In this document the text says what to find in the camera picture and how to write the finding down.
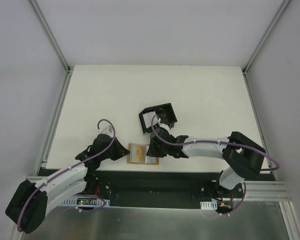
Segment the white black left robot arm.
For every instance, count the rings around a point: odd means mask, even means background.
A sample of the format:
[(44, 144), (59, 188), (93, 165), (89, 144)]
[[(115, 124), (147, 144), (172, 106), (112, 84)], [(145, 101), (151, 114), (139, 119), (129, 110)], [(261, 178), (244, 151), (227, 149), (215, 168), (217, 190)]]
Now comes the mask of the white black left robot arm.
[(5, 214), (17, 230), (29, 234), (45, 217), (67, 198), (95, 190), (95, 171), (104, 160), (116, 161), (129, 154), (116, 137), (99, 134), (91, 145), (79, 153), (65, 168), (38, 181), (21, 182), (10, 200)]

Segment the black plastic card box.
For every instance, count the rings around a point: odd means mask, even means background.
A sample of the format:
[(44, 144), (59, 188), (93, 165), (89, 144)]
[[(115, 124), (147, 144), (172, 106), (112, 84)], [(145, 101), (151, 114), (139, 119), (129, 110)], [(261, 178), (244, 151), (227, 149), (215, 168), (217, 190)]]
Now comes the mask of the black plastic card box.
[(164, 103), (160, 105), (146, 107), (139, 113), (139, 120), (142, 127), (143, 134), (149, 134), (152, 132), (152, 128), (146, 128), (144, 124), (143, 114), (148, 112), (155, 112), (156, 114), (153, 116), (151, 125), (155, 126), (155, 124), (164, 124), (169, 129), (173, 128), (175, 123), (177, 122), (177, 118), (172, 107), (171, 103)]

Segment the yellow leather card holder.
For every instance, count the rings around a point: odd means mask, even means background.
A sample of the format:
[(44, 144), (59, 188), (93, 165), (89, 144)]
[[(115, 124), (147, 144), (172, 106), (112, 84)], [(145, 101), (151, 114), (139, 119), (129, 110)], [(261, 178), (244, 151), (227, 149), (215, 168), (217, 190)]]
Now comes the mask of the yellow leather card holder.
[(148, 156), (149, 145), (133, 144), (128, 146), (129, 155), (127, 156), (128, 164), (135, 165), (159, 165), (159, 158)]

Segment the tan credit card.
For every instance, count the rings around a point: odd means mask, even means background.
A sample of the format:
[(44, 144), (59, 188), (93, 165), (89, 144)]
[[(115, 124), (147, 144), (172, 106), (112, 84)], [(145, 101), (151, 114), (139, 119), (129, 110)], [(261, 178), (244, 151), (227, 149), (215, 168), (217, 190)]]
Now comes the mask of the tan credit card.
[(145, 146), (132, 144), (130, 148), (130, 158), (131, 163), (144, 163), (145, 162)]

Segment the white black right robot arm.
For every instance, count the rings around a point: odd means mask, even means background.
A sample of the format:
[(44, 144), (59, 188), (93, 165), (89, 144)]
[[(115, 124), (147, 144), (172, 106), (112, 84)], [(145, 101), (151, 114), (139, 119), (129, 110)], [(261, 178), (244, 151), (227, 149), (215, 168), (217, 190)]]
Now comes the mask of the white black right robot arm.
[(258, 179), (265, 150), (240, 132), (234, 131), (229, 137), (200, 139), (188, 135), (174, 137), (162, 128), (156, 127), (150, 135), (147, 156), (164, 158), (207, 157), (224, 160), (229, 167), (221, 171), (213, 186), (213, 192), (220, 197), (228, 196), (245, 180)]

